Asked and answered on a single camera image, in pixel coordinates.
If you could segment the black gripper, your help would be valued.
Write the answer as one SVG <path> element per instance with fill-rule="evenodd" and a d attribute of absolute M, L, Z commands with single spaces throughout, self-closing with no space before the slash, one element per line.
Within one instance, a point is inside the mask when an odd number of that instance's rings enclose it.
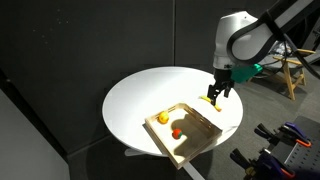
<path fill-rule="evenodd" d="M 231 89 L 234 87 L 234 81 L 231 79 L 231 70 L 214 71 L 215 83 L 208 87 L 208 97 L 212 105 L 216 105 L 216 96 L 224 92 L 224 97 L 228 98 Z"/>

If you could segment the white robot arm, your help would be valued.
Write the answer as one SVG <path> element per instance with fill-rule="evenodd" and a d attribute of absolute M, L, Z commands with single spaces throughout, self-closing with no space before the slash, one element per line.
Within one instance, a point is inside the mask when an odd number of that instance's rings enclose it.
<path fill-rule="evenodd" d="M 259 18 L 246 11 L 222 17 L 215 40 L 215 83 L 208 87 L 207 93 L 210 103 L 215 105 L 221 92 L 227 97 L 235 82 L 246 81 L 257 74 L 259 70 L 254 66 L 267 56 L 277 41 L 288 44 L 304 67 L 318 78 L 319 74 L 298 52 L 287 32 L 319 7 L 319 0 L 278 0 Z"/>

